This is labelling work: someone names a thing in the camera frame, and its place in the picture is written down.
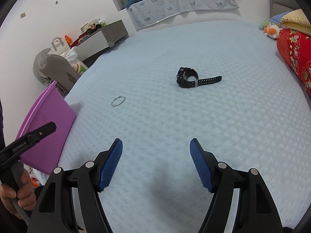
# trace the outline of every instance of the plastic bag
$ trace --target plastic bag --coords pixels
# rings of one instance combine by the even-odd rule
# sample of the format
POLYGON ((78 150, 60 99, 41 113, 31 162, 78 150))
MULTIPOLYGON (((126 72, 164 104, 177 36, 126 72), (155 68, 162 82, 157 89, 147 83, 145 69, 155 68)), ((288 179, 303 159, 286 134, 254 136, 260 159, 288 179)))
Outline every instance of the plastic bag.
POLYGON ((83 74, 88 67, 78 59, 78 54, 73 47, 66 55, 66 60, 77 74, 83 74))

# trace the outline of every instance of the bedding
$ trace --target bedding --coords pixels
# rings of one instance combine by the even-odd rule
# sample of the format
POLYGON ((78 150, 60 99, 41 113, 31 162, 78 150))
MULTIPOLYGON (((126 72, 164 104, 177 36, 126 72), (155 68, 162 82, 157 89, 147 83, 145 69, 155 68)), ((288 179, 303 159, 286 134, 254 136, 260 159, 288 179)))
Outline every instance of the bedding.
MULTIPOLYGON (((190 156, 194 137, 234 169, 257 168, 283 226, 294 228, 311 203, 310 106, 275 40, 256 25, 210 21, 138 34, 102 55, 66 101, 77 118, 63 169, 94 160, 116 137, 123 141, 100 193, 114 232, 198 232, 212 195, 190 156), (180 67, 222 81, 182 89, 180 67), (117 96, 126 99, 112 107, 117 96)), ((48 177, 36 175, 43 184, 48 177)), ((74 202, 83 225, 76 190, 74 202)))
POLYGON ((292 11, 282 17, 281 25, 311 36, 311 25, 301 9, 292 11))
POLYGON ((127 11, 139 30, 182 12, 237 8, 235 0, 143 0, 132 4, 127 11))
POLYGON ((269 22, 276 24, 278 27, 281 27, 281 19, 283 16, 285 16, 288 13, 289 12, 287 11, 287 12, 281 13, 279 15, 275 15, 269 19, 269 22))
POLYGON ((311 36, 291 29, 280 31, 276 46, 311 96, 311 36))

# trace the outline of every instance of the red floral blanket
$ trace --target red floral blanket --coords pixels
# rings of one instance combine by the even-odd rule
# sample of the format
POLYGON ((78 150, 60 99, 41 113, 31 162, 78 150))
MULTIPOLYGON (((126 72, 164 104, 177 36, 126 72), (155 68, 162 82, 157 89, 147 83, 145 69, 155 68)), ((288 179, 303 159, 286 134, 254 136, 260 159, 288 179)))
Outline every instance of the red floral blanket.
POLYGON ((284 29, 280 31, 276 47, 311 96, 311 37, 302 32, 284 29))

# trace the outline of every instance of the metal screw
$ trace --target metal screw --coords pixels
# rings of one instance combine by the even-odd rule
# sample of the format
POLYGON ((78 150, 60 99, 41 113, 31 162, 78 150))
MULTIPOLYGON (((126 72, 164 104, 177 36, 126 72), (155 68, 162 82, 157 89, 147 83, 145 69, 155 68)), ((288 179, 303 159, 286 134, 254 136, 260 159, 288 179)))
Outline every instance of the metal screw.
POLYGON ((60 167, 57 167, 57 168, 54 169, 53 172, 54 172, 55 174, 58 174, 58 173, 60 173, 61 171, 62 171, 62 169, 61 169, 60 167))
POLYGON ((254 174, 254 175, 257 175, 257 174, 258 174, 258 171, 257 171, 257 169, 253 168, 253 169, 251 170, 251 173, 254 174))
POLYGON ((227 167, 227 165, 224 162, 219 162, 218 167, 221 169, 225 169, 227 167))
POLYGON ((94 166, 94 162, 93 162, 93 161, 86 162, 85 166, 86 166, 87 168, 91 168, 91 167, 94 166))

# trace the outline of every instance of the gray headboard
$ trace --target gray headboard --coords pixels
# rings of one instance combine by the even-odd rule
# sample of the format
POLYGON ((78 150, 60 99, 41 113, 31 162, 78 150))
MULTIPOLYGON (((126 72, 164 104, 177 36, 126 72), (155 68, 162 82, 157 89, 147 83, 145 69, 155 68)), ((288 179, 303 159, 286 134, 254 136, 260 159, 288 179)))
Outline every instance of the gray headboard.
POLYGON ((270 17, 287 11, 298 10, 299 5, 295 0, 270 0, 270 17))

